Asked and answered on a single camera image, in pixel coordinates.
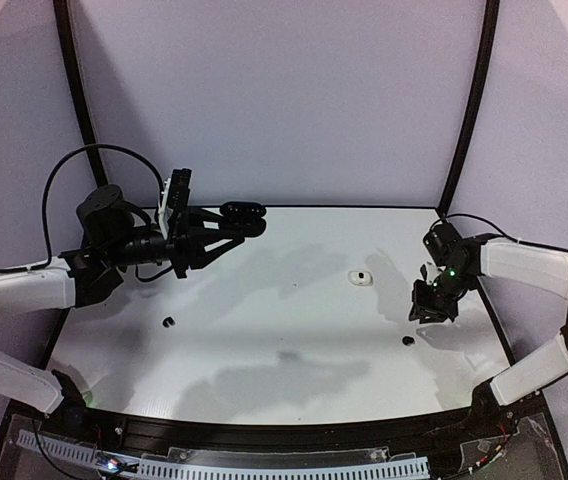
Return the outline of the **black earbud charging case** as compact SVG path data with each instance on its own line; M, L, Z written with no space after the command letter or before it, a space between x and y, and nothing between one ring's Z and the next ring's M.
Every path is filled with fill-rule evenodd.
M267 209L256 202L230 201L219 209L223 220L220 225L247 238L262 235L267 227L265 216Z

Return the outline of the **white earbud charging case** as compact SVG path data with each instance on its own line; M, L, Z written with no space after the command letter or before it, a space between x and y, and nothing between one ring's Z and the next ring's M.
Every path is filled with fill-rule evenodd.
M369 287L374 283L373 275L368 270L351 270L348 272L348 281L358 287Z

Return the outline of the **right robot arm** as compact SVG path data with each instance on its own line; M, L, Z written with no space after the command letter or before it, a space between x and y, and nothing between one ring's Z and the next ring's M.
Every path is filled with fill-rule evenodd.
M523 340L533 327L550 336L523 342L517 362L476 386L473 410L512 405L568 376L568 248L504 232L464 237L444 220L423 245L430 260L412 287L411 321L452 322L465 296L485 287L513 338Z

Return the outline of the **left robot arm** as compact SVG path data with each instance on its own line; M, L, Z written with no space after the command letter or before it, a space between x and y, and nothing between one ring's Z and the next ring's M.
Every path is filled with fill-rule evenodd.
M189 189L170 187L156 220L125 200L119 186L94 190L76 210L87 238L84 247L51 259L42 269L0 273L0 313L22 314L82 308L106 300L125 270L169 262L178 278L208 266L266 227L265 208L227 202L213 213L188 206ZM0 395L46 415L82 414L75 382L59 370L39 369L0 351Z

